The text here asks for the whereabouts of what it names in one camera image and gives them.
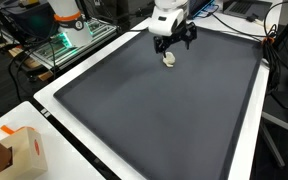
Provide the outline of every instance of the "white object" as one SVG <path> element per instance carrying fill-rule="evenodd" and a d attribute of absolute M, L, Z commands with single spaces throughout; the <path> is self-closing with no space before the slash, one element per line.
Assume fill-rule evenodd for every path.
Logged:
<path fill-rule="evenodd" d="M 0 127 L 30 126 L 41 134 L 48 171 L 36 180 L 105 178 L 29 103 L 23 102 L 0 118 Z M 8 135 L 0 130 L 0 140 Z"/>
<path fill-rule="evenodd" d="M 163 62 L 167 67 L 173 67 L 175 63 L 175 57 L 173 53 L 171 52 L 166 52 L 165 53 L 166 57 L 163 56 Z"/>
<path fill-rule="evenodd" d="M 80 12 L 78 9 L 75 0 L 48 0 L 52 6 L 55 13 L 60 17 L 68 17 L 77 14 Z M 78 28 L 63 28 L 60 27 L 59 31 L 65 33 L 70 43 L 74 47 L 84 46 L 92 41 L 92 35 L 90 29 L 88 28 L 86 22 L 77 21 L 75 23 L 76 27 L 82 27 L 80 24 L 83 23 L 84 27 L 82 29 Z"/>
<path fill-rule="evenodd" d="M 280 3 L 281 0 L 274 1 L 273 4 Z M 269 15 L 267 22 L 270 24 L 278 23 L 280 8 L 273 9 Z M 220 13 L 216 15 L 224 22 L 229 23 L 235 28 L 247 33 L 264 35 L 264 30 L 260 26 L 245 22 L 245 19 L 236 18 Z M 150 25 L 151 19 L 147 19 L 137 25 L 133 30 L 144 29 Z M 226 28 L 214 17 L 195 19 L 194 23 L 207 29 L 219 31 L 231 31 Z M 70 132 L 72 132 L 88 149 L 90 149 L 102 162 L 104 162 L 112 171 L 114 171 L 121 179 L 145 179 L 141 174 L 134 170 L 121 157 L 113 152 L 104 142 L 102 142 L 94 133 L 86 128 L 79 120 L 69 113 L 54 97 L 53 94 L 65 86 L 67 83 L 78 77 L 87 69 L 97 62 L 101 61 L 107 55 L 115 51 L 121 45 L 129 41 L 139 32 L 129 32 L 111 44 L 107 45 L 85 61 L 74 67 L 72 70 L 62 75 L 60 78 L 52 82 L 34 95 L 34 98 L 42 104 L 53 116 L 55 116 Z M 268 79 L 268 69 L 264 64 L 260 65 L 257 77 L 250 96 L 249 105 L 244 117 L 244 122 L 240 132 L 240 136 L 235 149 L 233 162 L 230 169 L 230 180 L 248 180 L 250 177 L 259 122 L 264 102 L 266 84 Z"/>
<path fill-rule="evenodd" d="M 175 28 L 186 20 L 187 0 L 155 0 L 155 4 L 148 30 L 156 35 L 171 36 Z"/>

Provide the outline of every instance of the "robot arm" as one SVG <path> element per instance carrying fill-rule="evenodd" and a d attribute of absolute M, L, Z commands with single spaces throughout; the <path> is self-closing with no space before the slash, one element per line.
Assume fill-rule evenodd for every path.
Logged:
<path fill-rule="evenodd" d="M 148 30 L 157 35 L 154 37 L 156 53 L 163 53 L 166 57 L 167 48 L 179 41 L 184 41 L 186 48 L 189 49 L 190 42 L 197 38 L 197 34 L 193 22 L 186 24 L 188 11 L 187 0 L 155 0 Z"/>

